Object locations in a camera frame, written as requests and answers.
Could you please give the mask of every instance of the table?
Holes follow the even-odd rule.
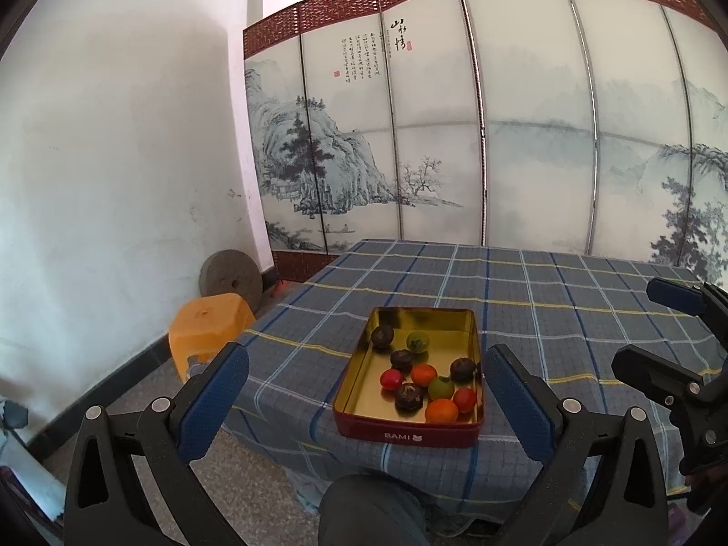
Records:
[[[526,457],[489,390],[478,443],[468,449],[341,437],[330,404],[373,308],[469,308],[482,346],[507,344],[559,397],[618,415],[641,406],[655,432],[667,492],[681,492],[682,447],[667,409],[614,379],[610,363],[618,348],[633,343],[707,381],[721,370],[725,351],[698,318],[647,299],[653,277],[696,282],[684,268],[627,260],[362,240],[239,337],[250,377],[227,429],[312,478],[381,470],[432,495],[448,512],[503,521],[540,465]]]

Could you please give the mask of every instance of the person's knee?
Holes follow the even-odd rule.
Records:
[[[320,545],[427,545],[420,503],[386,478],[340,478],[326,490],[319,511]]]

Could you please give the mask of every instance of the wall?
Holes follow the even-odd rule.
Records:
[[[40,0],[0,61],[0,393],[26,437],[164,335],[207,256],[270,266],[244,24],[245,0]]]

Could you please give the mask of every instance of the red tin box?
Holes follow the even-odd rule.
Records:
[[[380,324],[394,329],[394,341],[387,352],[375,352],[370,335]],[[483,423],[483,388],[481,378],[466,384],[478,397],[472,413],[460,415],[452,425],[425,422],[425,405],[415,414],[403,415],[394,408],[394,396],[381,388],[380,375],[391,367],[389,355],[406,349],[407,336],[421,331],[430,338],[427,352],[416,363],[429,363],[439,375],[450,374],[450,363],[458,357],[480,362],[478,329],[471,310],[449,308],[374,308],[359,342],[349,359],[347,371],[334,399],[334,419],[339,433],[366,441],[426,445],[436,448],[467,448],[478,440]]]

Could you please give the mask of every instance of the red cherry tomato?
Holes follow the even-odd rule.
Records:
[[[379,383],[385,390],[396,390],[403,381],[405,381],[405,376],[401,371],[395,369],[385,371],[379,378]]]
[[[475,408],[478,396],[472,388],[458,388],[452,400],[455,403],[457,410],[461,413],[469,413],[472,412],[473,408]]]

